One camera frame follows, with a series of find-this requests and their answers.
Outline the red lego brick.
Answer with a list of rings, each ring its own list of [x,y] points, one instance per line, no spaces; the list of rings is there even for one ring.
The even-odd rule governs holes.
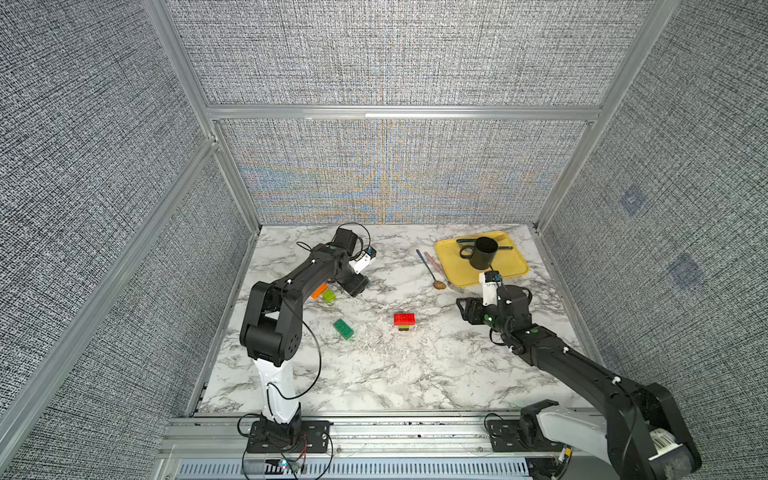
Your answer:
[[[393,324],[398,328],[399,326],[414,326],[416,318],[413,313],[396,313],[393,316]]]

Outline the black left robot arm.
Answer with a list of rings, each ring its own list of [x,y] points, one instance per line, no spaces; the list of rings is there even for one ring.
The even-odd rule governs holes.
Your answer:
[[[263,416],[280,427],[301,419],[292,360],[299,350],[305,325],[304,304],[319,289],[337,284],[356,297],[367,287],[363,274],[377,257],[371,236],[362,239],[348,223],[325,243],[297,243],[307,258],[285,276],[259,281],[250,290],[239,333],[239,343],[254,362],[264,397]]]

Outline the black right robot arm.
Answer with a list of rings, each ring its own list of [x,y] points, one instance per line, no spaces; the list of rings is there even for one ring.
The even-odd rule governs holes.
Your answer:
[[[462,319],[486,326],[499,345],[544,371],[585,399],[594,413],[575,411],[554,400],[521,409],[518,442],[576,448],[611,465],[622,479],[681,479],[699,470],[702,458],[669,390],[622,377],[534,323],[532,292],[493,284],[482,297],[456,301]]]

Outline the lime lego brick near orange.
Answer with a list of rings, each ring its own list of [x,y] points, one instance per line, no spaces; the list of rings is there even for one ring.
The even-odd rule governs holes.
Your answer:
[[[328,304],[332,304],[336,299],[334,292],[331,290],[325,290],[322,294],[322,297],[324,301]]]

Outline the iridescent metal spoon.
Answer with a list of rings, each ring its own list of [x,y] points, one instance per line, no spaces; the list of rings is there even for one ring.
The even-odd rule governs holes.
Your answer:
[[[424,255],[422,254],[422,252],[419,249],[417,249],[416,250],[416,254],[419,257],[419,259],[421,260],[421,262],[424,264],[424,266],[426,267],[426,269],[429,272],[430,276],[432,277],[432,279],[433,279],[433,287],[435,289],[437,289],[437,290],[445,290],[447,288],[446,284],[444,282],[442,282],[442,281],[437,279],[437,277],[434,275],[434,272],[430,268],[428,262],[426,261]]]

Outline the black mug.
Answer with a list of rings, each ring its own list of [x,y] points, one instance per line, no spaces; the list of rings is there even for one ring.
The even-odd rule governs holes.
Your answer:
[[[460,245],[459,255],[462,259],[467,260],[474,269],[487,270],[491,267],[497,252],[498,250],[490,252],[483,251],[478,245],[462,249]]]

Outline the yellow plastic tray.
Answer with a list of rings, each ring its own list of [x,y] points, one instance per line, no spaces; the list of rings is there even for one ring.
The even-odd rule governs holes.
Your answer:
[[[494,270],[502,278],[527,274],[529,266],[508,234],[492,231],[438,241],[434,246],[447,279],[458,287],[475,285],[480,273]]]

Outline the pink handled fork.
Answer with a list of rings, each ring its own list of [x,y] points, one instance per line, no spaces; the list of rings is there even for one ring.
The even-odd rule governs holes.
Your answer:
[[[447,277],[447,274],[445,273],[443,267],[438,263],[438,261],[430,255],[428,252],[423,253],[425,259],[430,264],[431,267],[433,267],[442,277],[444,280],[444,283],[447,285],[447,287],[457,293],[464,293],[465,290],[461,287],[458,287],[454,285]]]

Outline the green handled utensil on tray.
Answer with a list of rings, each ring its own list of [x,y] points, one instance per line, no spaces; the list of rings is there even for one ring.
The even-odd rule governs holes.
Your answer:
[[[513,245],[501,244],[499,241],[491,237],[460,238],[456,241],[456,243],[461,245],[462,249],[478,245],[481,250],[486,252],[514,249]]]

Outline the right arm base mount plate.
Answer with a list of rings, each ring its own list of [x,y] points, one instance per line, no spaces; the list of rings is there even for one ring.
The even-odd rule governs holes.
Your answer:
[[[546,439],[528,420],[505,419],[491,415],[484,420],[492,450],[511,452],[560,452],[564,445]]]

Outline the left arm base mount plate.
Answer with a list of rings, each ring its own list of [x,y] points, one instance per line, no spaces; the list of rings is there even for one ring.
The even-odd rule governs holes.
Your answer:
[[[246,452],[327,453],[330,426],[329,421],[300,420],[292,424],[278,424],[260,418],[250,427]]]

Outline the aluminium front rail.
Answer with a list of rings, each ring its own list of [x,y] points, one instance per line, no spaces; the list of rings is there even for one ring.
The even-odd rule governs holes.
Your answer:
[[[308,415],[328,421],[337,458],[361,457],[501,457],[492,450],[485,412],[438,411],[337,412]],[[239,457],[246,439],[239,435],[252,419],[239,413],[176,418],[162,437],[158,463],[189,458]]]

